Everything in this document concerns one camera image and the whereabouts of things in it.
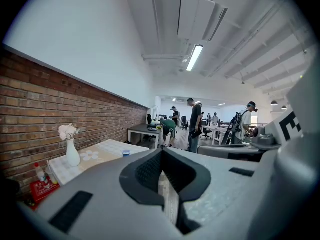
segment jeans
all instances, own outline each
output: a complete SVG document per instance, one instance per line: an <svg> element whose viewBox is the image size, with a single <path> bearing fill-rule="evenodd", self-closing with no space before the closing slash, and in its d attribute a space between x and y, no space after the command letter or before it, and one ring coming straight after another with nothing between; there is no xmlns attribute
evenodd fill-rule
<svg viewBox="0 0 320 240"><path fill-rule="evenodd" d="M192 138L192 136L190 134L194 130L195 130L195 128L190 128L189 138L188 139L189 139L190 152L197 153L199 136L195 137L195 138Z"/></svg>

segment ceiling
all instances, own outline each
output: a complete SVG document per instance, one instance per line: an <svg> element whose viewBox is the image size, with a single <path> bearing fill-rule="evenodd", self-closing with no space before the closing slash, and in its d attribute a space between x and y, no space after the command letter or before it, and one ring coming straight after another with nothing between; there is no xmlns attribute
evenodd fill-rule
<svg viewBox="0 0 320 240"><path fill-rule="evenodd" d="M228 10L210 42L178 38L180 1L128 0L142 57L156 76L190 74L190 55L200 44L192 74L234 78L270 99L283 99L317 52L316 39L291 0L211 0Z"/></svg>

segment white flower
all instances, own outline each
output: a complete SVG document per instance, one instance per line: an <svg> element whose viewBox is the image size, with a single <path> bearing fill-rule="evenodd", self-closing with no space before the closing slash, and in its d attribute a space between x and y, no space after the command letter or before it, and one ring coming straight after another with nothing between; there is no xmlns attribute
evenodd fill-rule
<svg viewBox="0 0 320 240"><path fill-rule="evenodd" d="M83 157L83 161L89 161L90 159L98 159L99 152L92 152L88 150L86 153L80 154L80 157Z"/></svg>
<svg viewBox="0 0 320 240"><path fill-rule="evenodd" d="M66 133L65 132L61 132L60 133L60 139L64 141L66 138L67 138Z"/></svg>
<svg viewBox="0 0 320 240"><path fill-rule="evenodd" d="M67 125L61 125L59 127L59 133L65 133L67 131L68 126Z"/></svg>
<svg viewBox="0 0 320 240"><path fill-rule="evenodd" d="M61 125L59 127L59 135L61 140L72 140L74 138L74 134L77 134L79 132L79 130L77 130L77 128L75 128L74 126L72 126L72 124L70 123L69 125Z"/></svg>

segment black t-shirt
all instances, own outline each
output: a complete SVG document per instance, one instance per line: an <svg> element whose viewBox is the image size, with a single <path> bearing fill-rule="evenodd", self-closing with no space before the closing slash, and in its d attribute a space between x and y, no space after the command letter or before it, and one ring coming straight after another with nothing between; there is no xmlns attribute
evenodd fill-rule
<svg viewBox="0 0 320 240"><path fill-rule="evenodd" d="M172 117L178 117L178 116L179 116L178 110L174 111ZM172 120L175 122L175 125L177 126L178 125L178 118L173 118Z"/></svg>
<svg viewBox="0 0 320 240"><path fill-rule="evenodd" d="M190 128L195 128L198 120L198 116L201 116L201 106L199 104L195 105L192 109Z"/></svg>

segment black stripe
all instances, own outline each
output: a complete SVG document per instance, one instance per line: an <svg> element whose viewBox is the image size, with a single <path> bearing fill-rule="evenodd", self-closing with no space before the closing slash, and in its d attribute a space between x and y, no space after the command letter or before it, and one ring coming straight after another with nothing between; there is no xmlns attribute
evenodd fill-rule
<svg viewBox="0 0 320 240"><path fill-rule="evenodd" d="M91 193L79 191L62 207L49 223L62 232L67 233L87 206L92 196L93 194Z"/></svg>
<svg viewBox="0 0 320 240"><path fill-rule="evenodd" d="M292 111L285 119L283 119L281 122L280 122L280 126L281 126L281 129L282 129L282 132L283 132L283 135L285 137L285 140L288 141L291 139L290 137L290 134L289 134L289 131L288 131L288 128L287 128L287 125L291 125L292 129L293 128L297 128L298 132L301 131L301 127L300 127L300 124L298 124L298 126L296 125L294 119L296 118L296 115L295 113Z"/></svg>

